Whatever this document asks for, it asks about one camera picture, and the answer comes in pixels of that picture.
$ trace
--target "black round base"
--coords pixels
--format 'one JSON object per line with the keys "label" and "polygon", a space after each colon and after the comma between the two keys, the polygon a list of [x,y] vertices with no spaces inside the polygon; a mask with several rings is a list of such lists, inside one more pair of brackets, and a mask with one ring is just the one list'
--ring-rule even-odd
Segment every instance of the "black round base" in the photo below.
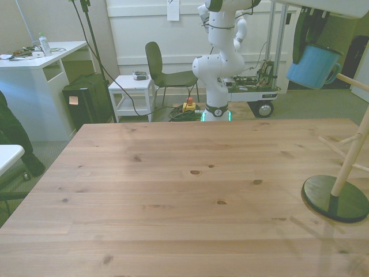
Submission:
{"label": "black round base", "polygon": [[305,181],[302,195],[308,204],[327,218],[353,223],[369,214],[369,200],[361,190],[346,182],[338,197],[331,195],[336,177],[317,175]]}

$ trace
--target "light stand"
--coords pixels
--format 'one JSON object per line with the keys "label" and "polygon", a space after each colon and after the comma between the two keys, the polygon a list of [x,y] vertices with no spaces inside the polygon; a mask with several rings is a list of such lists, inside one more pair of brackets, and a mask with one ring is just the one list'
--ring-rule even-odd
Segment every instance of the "light stand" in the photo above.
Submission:
{"label": "light stand", "polygon": [[100,66],[101,76],[102,76],[103,82],[104,82],[104,88],[105,88],[105,91],[106,91],[106,94],[107,94],[107,97],[108,97],[110,111],[111,111],[111,114],[112,114],[112,117],[113,117],[113,121],[114,121],[114,123],[116,123],[114,108],[113,108],[113,104],[111,103],[110,93],[109,93],[109,89],[108,89],[109,81],[107,81],[106,78],[105,78],[104,68],[103,68],[103,65],[101,63],[99,50],[97,49],[97,44],[96,44],[95,36],[93,34],[93,29],[92,29],[91,21],[90,21],[90,18],[88,16],[88,6],[91,6],[91,3],[90,3],[90,0],[80,0],[80,1],[81,1],[82,11],[86,15],[87,24],[88,24],[88,27],[90,29],[90,34],[91,34],[93,46],[95,48],[96,59],[97,59],[97,62],[99,63],[99,66]]}

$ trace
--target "person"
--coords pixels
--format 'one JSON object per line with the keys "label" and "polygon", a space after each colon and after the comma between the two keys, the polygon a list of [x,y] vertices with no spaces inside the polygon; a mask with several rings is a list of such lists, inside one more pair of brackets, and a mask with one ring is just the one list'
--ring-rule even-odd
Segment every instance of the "person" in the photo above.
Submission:
{"label": "person", "polygon": [[21,157],[35,177],[45,172],[45,165],[33,153],[33,147],[22,124],[7,106],[4,94],[0,91],[0,144],[17,144],[24,148]]}

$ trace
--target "blue enamel mug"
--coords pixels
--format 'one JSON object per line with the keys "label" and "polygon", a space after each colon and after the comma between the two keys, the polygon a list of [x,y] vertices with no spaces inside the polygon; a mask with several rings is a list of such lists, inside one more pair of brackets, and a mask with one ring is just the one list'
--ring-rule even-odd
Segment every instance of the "blue enamel mug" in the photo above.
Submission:
{"label": "blue enamel mug", "polygon": [[286,77],[291,81],[308,88],[320,89],[324,84],[330,84],[341,71],[341,65],[337,63],[342,55],[336,50],[308,44],[298,64],[292,63]]}

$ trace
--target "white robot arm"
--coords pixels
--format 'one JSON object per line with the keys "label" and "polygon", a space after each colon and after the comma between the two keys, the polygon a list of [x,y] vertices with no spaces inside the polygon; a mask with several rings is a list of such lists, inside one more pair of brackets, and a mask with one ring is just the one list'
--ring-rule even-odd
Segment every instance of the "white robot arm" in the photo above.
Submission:
{"label": "white robot arm", "polygon": [[220,50],[219,54],[204,55],[193,62],[193,72],[206,88],[206,121],[227,121],[229,118],[228,88],[218,82],[218,78],[242,72],[244,60],[236,48],[246,36],[247,28],[242,16],[238,17],[239,31],[234,38],[236,12],[250,9],[256,2],[259,4],[260,0],[206,0],[198,8],[203,22],[208,16],[206,10],[209,11],[209,42]]}

